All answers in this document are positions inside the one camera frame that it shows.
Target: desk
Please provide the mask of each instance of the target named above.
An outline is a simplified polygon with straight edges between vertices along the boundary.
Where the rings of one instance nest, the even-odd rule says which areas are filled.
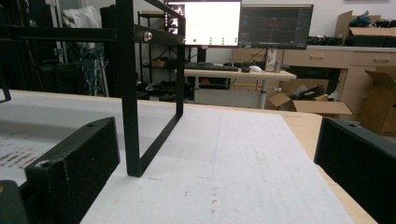
[[[239,69],[238,72],[228,72],[228,71],[212,71],[212,70],[192,70],[186,69],[184,70],[185,77],[196,77],[195,85],[194,85],[194,102],[196,104],[200,104],[201,100],[199,97],[199,77],[226,77],[226,78],[242,78],[242,79],[256,79],[262,82],[262,89],[260,92],[258,108],[264,109],[265,106],[265,96],[266,96],[266,81],[267,80],[276,80],[276,81],[289,81],[291,79],[295,79],[296,76],[288,73],[286,71],[280,71],[280,73],[273,72],[249,72],[243,73]],[[235,91],[235,95],[241,94],[242,91]],[[212,94],[210,97],[218,97],[217,94]]]
[[[38,157],[85,123],[116,118],[121,163],[82,223],[352,223],[304,151],[316,145],[318,115],[185,105],[137,178],[126,174],[120,99],[24,91],[12,96],[0,104],[0,153],[27,150]],[[147,148],[175,106],[141,101],[138,110],[139,140]],[[0,179],[21,184],[26,154],[2,160]]]

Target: metal shelf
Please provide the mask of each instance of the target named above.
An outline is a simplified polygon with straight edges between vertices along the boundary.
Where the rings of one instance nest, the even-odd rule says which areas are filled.
[[[151,13],[140,13],[137,12],[137,20],[138,24],[141,24],[141,18],[145,18],[148,21],[148,27],[151,26],[150,19],[164,19],[164,14],[151,14]],[[147,66],[143,64],[143,50],[142,50],[142,43],[139,43],[139,60],[140,60],[140,81],[143,83],[143,69],[146,68],[148,69],[149,73],[149,82],[152,83],[152,69],[158,69],[158,67],[152,67],[152,66]],[[151,64],[152,62],[152,47],[150,44],[148,44],[148,61]],[[169,70],[169,81],[171,81],[171,70]]]
[[[115,63],[113,66],[120,73],[121,103],[125,135],[125,153],[127,173],[131,176],[141,176],[160,150],[166,138],[173,131],[183,115],[184,102],[184,35],[185,18],[177,14],[158,0],[145,0],[151,5],[179,19],[178,34],[173,35],[149,27],[134,24],[134,1],[116,0],[117,20],[122,21],[114,29],[82,29],[82,28],[32,28],[11,25],[0,26],[0,41],[36,39],[62,40],[69,42],[99,42],[114,43],[117,49],[117,62],[135,62],[135,43],[163,44],[177,46],[177,103],[176,114],[163,128],[145,154],[140,158],[139,133],[136,100],[135,63]],[[0,79],[6,100],[11,100],[6,83]]]

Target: screw hole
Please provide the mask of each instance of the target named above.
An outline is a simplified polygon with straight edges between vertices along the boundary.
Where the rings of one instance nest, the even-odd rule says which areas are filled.
[[[40,161],[36,166],[41,168],[47,168],[50,166],[50,161]]]

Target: monitor graph display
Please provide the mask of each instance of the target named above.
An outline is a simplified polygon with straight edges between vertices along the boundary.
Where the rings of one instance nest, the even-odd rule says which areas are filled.
[[[242,5],[238,47],[306,49],[312,5]]]
[[[241,0],[165,0],[186,18],[186,46],[234,47],[238,45]],[[177,19],[165,14],[165,30],[177,33]]]

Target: keyboard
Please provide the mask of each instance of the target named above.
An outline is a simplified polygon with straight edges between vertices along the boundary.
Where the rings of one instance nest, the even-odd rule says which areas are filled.
[[[213,63],[186,63],[184,65],[185,69],[195,69],[195,70],[214,70],[214,71],[228,71],[237,72],[238,67],[236,66],[221,66],[214,65]]]

